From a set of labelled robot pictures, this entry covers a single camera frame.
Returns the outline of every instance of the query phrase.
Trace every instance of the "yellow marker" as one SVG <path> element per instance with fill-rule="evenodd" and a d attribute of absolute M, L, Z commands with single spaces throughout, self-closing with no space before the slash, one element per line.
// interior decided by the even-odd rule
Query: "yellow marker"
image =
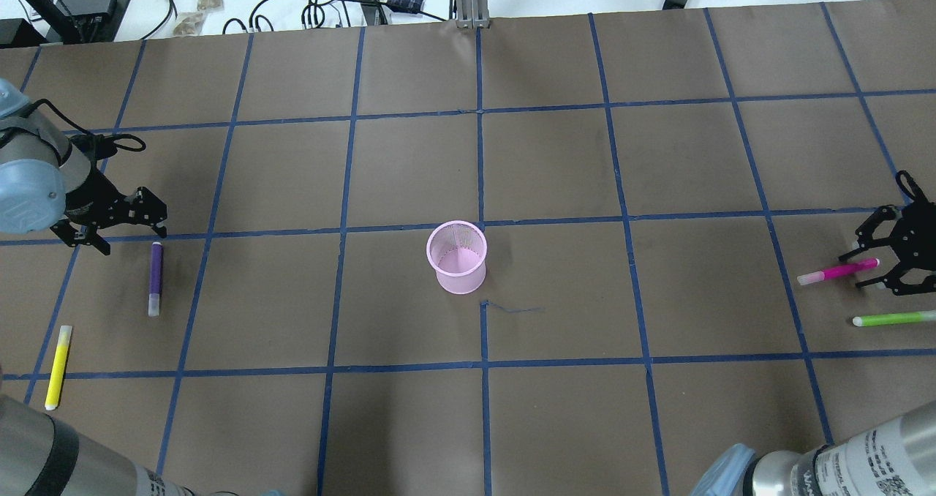
<path fill-rule="evenodd" d="M 56 346 L 56 359 L 53 360 L 53 373 L 49 377 L 49 392 L 46 393 L 46 410 L 58 408 L 61 396 L 61 381 L 64 380 L 64 363 L 68 359 L 68 344 L 71 342 L 71 326 L 62 326 L 59 330 L 59 343 Z"/>

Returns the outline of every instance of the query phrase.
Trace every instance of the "pink marker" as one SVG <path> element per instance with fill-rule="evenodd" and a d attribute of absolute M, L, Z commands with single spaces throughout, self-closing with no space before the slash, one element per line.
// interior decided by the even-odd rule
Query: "pink marker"
<path fill-rule="evenodd" d="M 822 271 L 816 271 L 815 273 L 800 275 L 799 277 L 796 277 L 796 280 L 798 280 L 799 285 L 805 286 L 809 284 L 815 284 L 816 282 L 822 282 L 823 280 L 838 279 L 838 277 L 844 277 L 859 271 L 867 271 L 868 269 L 874 269 L 879 265 L 880 260 L 876 258 L 867 258 L 865 260 L 859 260 L 855 263 L 846 263 L 844 266 L 829 267 L 829 269 L 823 269 Z"/>

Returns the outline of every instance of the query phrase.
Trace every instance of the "marker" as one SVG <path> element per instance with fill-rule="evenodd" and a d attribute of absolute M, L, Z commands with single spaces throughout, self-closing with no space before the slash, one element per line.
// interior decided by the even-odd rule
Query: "marker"
<path fill-rule="evenodd" d="M 68 344 L 71 343 L 71 326 L 59 329 L 59 343 L 56 346 L 56 358 L 53 360 L 53 373 L 49 377 L 49 391 L 46 392 L 46 410 L 55 410 L 61 397 L 61 382 L 64 380 L 64 363 L 68 359 Z"/>
<path fill-rule="evenodd" d="M 163 245 L 153 242 L 150 248 L 150 304 L 151 317 L 159 316 L 159 300 L 163 293 Z"/>
<path fill-rule="evenodd" d="M 927 323 L 931 320 L 936 320 L 936 309 L 933 309 L 932 312 L 865 315 L 853 318 L 852 324 L 855 326 L 910 325 L 910 323 Z"/>
<path fill-rule="evenodd" d="M 829 269 L 823 269 L 815 273 L 800 275 L 796 277 L 796 281 L 799 282 L 799 285 L 805 286 L 815 284 L 816 282 L 822 282 L 823 280 L 838 279 L 838 277 L 845 277 L 859 271 L 867 271 L 879 265 L 880 260 L 876 258 L 866 258 L 865 260 L 859 260 L 855 263 L 846 263 L 845 266 L 829 267 Z"/>

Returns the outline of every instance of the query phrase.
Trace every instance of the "pink cup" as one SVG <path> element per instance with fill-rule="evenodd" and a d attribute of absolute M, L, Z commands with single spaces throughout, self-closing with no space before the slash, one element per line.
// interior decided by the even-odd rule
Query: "pink cup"
<path fill-rule="evenodd" d="M 426 242 L 426 258 L 436 279 L 442 289 L 455 295 L 467 295 L 481 287 L 488 272 L 484 263 L 487 256 L 484 233 L 460 219 L 436 227 Z"/>

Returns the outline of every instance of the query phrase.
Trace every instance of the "black pole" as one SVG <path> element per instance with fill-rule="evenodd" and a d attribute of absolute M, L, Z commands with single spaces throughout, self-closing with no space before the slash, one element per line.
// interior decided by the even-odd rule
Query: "black pole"
<path fill-rule="evenodd" d="M 49 23 L 52 30 L 61 36 L 61 42 L 64 44 L 78 44 L 81 42 L 78 29 L 51 0 L 26 0 L 26 2 Z"/>

